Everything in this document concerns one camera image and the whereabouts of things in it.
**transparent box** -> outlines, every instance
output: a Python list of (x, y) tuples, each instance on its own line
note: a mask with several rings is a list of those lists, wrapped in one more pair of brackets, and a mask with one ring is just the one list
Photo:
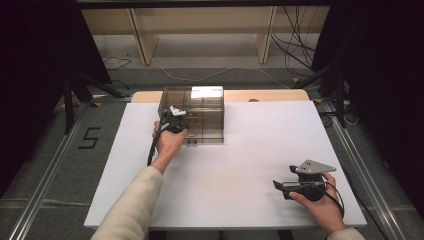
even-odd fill
[(222, 86), (166, 87), (158, 113), (170, 106), (186, 111), (189, 133), (185, 144), (224, 143), (224, 89)]

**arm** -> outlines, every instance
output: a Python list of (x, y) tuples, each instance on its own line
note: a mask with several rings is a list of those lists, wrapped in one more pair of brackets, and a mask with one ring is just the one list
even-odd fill
[[(323, 173), (322, 176), (333, 186), (336, 186), (336, 180), (329, 173)], [(327, 193), (335, 199), (338, 199), (336, 190), (327, 185)], [(302, 194), (291, 192), (290, 197), (303, 205), (315, 218), (317, 223), (329, 234), (329, 240), (361, 240), (362, 235), (353, 228), (347, 228), (343, 222), (342, 215), (337, 205), (328, 197), (323, 196), (319, 201), (312, 202)]]
[(109, 210), (92, 239), (144, 239), (163, 184), (163, 173), (183, 144), (187, 130), (162, 132), (155, 161), (141, 170)]

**hand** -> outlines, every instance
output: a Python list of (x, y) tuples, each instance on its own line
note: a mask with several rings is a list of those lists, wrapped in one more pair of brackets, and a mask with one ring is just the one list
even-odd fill
[[(336, 186), (336, 179), (329, 173), (323, 173), (322, 176), (328, 183)], [(327, 193), (335, 199), (338, 199), (336, 190), (327, 184)], [(317, 223), (329, 234), (346, 228), (339, 207), (327, 196), (323, 196), (316, 202), (309, 201), (302, 194), (291, 192), (290, 197), (296, 202), (302, 204), (315, 218)]]
[[(159, 129), (159, 126), (159, 121), (156, 121), (152, 136), (156, 135), (156, 131)], [(163, 131), (160, 134), (158, 142), (156, 143), (158, 156), (152, 162), (151, 166), (157, 168), (163, 174), (172, 158), (180, 151), (184, 142), (184, 138), (187, 136), (187, 134), (187, 129), (184, 129), (182, 132), (177, 134), (167, 130)]]

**white tabletop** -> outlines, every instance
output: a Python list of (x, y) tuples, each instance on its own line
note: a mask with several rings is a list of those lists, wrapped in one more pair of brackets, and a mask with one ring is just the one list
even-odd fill
[[(97, 227), (135, 174), (146, 167), (157, 103), (130, 103), (86, 221)], [(311, 159), (336, 167), (348, 226), (366, 221), (310, 101), (225, 103), (224, 144), (184, 146), (168, 166), (152, 230), (316, 227), (272, 180), (296, 181), (289, 165)]]

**beige sleeve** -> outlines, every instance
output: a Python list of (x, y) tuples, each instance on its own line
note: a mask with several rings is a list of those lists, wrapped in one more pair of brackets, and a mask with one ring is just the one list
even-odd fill
[(162, 184), (163, 176), (156, 168), (141, 170), (91, 239), (144, 239)]
[(365, 238), (354, 228), (346, 228), (328, 236), (327, 240), (365, 240)]

